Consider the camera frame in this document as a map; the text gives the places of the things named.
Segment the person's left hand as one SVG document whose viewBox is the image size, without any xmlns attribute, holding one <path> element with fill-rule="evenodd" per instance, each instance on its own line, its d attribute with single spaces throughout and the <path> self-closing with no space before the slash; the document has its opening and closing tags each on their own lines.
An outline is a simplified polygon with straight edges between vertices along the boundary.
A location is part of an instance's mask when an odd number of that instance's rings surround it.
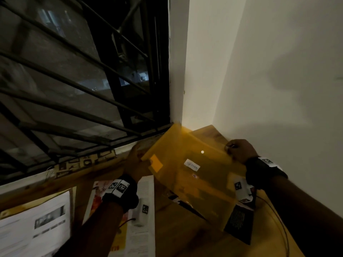
<svg viewBox="0 0 343 257">
<path fill-rule="evenodd" d="M 149 170 L 150 166 L 150 160 L 129 161 L 128 155 L 123 167 L 123 174 L 129 175 L 136 183 L 138 183 L 142 177 L 151 175 L 151 171 Z"/>
</svg>

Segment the person's right hand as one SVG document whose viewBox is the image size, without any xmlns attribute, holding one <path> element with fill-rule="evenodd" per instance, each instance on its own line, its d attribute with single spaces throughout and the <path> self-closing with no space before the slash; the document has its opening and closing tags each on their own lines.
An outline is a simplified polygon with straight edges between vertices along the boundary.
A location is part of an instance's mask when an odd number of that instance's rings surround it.
<svg viewBox="0 0 343 257">
<path fill-rule="evenodd" d="M 255 148 L 245 139 L 233 139 L 228 143 L 237 143 L 239 145 L 238 155 L 232 156 L 232 158 L 241 164 L 245 165 L 248 160 L 259 157 Z"/>
</svg>

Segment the yellow translucent plastic folder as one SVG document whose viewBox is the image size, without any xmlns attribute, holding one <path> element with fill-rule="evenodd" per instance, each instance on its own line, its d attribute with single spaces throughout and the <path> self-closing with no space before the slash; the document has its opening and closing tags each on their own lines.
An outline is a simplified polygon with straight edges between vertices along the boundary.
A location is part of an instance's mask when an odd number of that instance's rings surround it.
<svg viewBox="0 0 343 257">
<path fill-rule="evenodd" d="M 142 157 L 161 184 L 221 231 L 238 202 L 234 179 L 246 173 L 227 142 L 213 125 L 191 131 L 175 123 Z"/>
</svg>

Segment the person's left forearm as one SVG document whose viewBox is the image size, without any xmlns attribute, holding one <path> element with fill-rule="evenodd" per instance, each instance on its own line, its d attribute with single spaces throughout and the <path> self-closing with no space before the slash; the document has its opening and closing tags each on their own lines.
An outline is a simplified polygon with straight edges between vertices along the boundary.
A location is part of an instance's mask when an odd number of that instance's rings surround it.
<svg viewBox="0 0 343 257">
<path fill-rule="evenodd" d="M 108 257 L 123 208 L 114 202 L 104 202 L 53 257 Z"/>
</svg>

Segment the person's right forearm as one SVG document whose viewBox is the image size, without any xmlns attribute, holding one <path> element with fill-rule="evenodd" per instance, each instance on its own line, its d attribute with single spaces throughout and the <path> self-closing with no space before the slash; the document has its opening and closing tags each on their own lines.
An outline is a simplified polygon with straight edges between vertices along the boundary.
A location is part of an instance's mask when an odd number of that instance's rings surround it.
<svg viewBox="0 0 343 257">
<path fill-rule="evenodd" d="M 343 257 L 343 218 L 282 176 L 263 190 L 306 257 Z"/>
</svg>

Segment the black right wrist band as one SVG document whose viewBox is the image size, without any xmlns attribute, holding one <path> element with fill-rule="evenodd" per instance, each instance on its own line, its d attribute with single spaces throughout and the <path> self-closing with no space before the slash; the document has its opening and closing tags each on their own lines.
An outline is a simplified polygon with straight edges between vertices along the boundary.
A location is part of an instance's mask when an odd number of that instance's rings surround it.
<svg viewBox="0 0 343 257">
<path fill-rule="evenodd" d="M 288 175 L 279 165 L 265 157 L 250 158 L 245 162 L 245 166 L 247 184 L 258 190 L 264 190 L 274 177 L 288 179 Z"/>
</svg>

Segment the black wrist band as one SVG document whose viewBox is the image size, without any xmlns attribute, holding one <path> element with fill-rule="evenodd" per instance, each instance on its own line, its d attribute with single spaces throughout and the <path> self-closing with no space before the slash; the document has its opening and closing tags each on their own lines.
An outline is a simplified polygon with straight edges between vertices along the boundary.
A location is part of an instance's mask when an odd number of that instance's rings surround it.
<svg viewBox="0 0 343 257">
<path fill-rule="evenodd" d="M 288 175 L 279 165 L 265 157 L 250 158 L 245 162 L 245 166 L 247 184 L 258 190 L 264 190 L 274 177 L 288 179 Z"/>
<path fill-rule="evenodd" d="M 123 174 L 106 189 L 102 202 L 117 203 L 123 208 L 123 212 L 126 213 L 138 206 L 137 190 L 137 182 L 130 175 Z"/>
</svg>

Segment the black left wrist band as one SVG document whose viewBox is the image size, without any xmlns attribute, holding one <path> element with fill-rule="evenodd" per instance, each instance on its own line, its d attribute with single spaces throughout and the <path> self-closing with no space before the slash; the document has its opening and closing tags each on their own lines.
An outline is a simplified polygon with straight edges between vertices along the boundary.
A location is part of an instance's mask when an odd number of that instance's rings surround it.
<svg viewBox="0 0 343 257">
<path fill-rule="evenodd" d="M 130 175 L 123 174 L 106 189 L 102 202 L 117 203 L 123 208 L 123 212 L 126 213 L 138 206 L 137 190 L 137 182 Z"/>
</svg>

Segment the printed marker strip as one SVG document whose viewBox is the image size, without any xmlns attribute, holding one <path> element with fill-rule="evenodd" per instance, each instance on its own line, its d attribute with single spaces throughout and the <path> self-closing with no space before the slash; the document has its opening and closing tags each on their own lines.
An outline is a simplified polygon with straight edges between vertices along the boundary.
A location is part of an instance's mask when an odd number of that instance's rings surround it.
<svg viewBox="0 0 343 257">
<path fill-rule="evenodd" d="M 115 150 L 98 152 L 89 156 L 71 159 L 54 166 L 55 178 L 61 178 L 80 170 L 90 168 L 117 157 Z"/>
</svg>

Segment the black book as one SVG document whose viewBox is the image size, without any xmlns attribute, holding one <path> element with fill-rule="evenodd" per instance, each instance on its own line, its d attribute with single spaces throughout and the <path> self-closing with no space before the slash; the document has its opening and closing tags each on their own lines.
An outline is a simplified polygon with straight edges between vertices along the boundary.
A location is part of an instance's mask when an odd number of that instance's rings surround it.
<svg viewBox="0 0 343 257">
<path fill-rule="evenodd" d="M 237 203 L 224 227 L 224 232 L 251 245 L 255 202 Z"/>
</svg>

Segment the colourful open magazine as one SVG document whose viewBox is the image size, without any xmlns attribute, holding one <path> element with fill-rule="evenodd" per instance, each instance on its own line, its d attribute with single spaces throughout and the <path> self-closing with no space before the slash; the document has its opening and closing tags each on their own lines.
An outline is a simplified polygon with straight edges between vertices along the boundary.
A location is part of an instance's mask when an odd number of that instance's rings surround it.
<svg viewBox="0 0 343 257">
<path fill-rule="evenodd" d="M 149 198 L 148 225 L 138 228 L 132 224 L 132 210 L 122 217 L 108 257 L 155 257 L 154 177 L 145 176 L 138 182 L 138 198 Z"/>
</svg>

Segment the white printed paper sheet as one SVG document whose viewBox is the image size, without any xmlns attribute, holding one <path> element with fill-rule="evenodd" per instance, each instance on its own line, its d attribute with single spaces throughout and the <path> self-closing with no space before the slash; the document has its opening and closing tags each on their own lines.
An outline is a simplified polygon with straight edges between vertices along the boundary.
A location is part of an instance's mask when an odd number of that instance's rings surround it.
<svg viewBox="0 0 343 257">
<path fill-rule="evenodd" d="M 0 219 L 0 257 L 52 257 L 71 236 L 71 190 Z"/>
</svg>

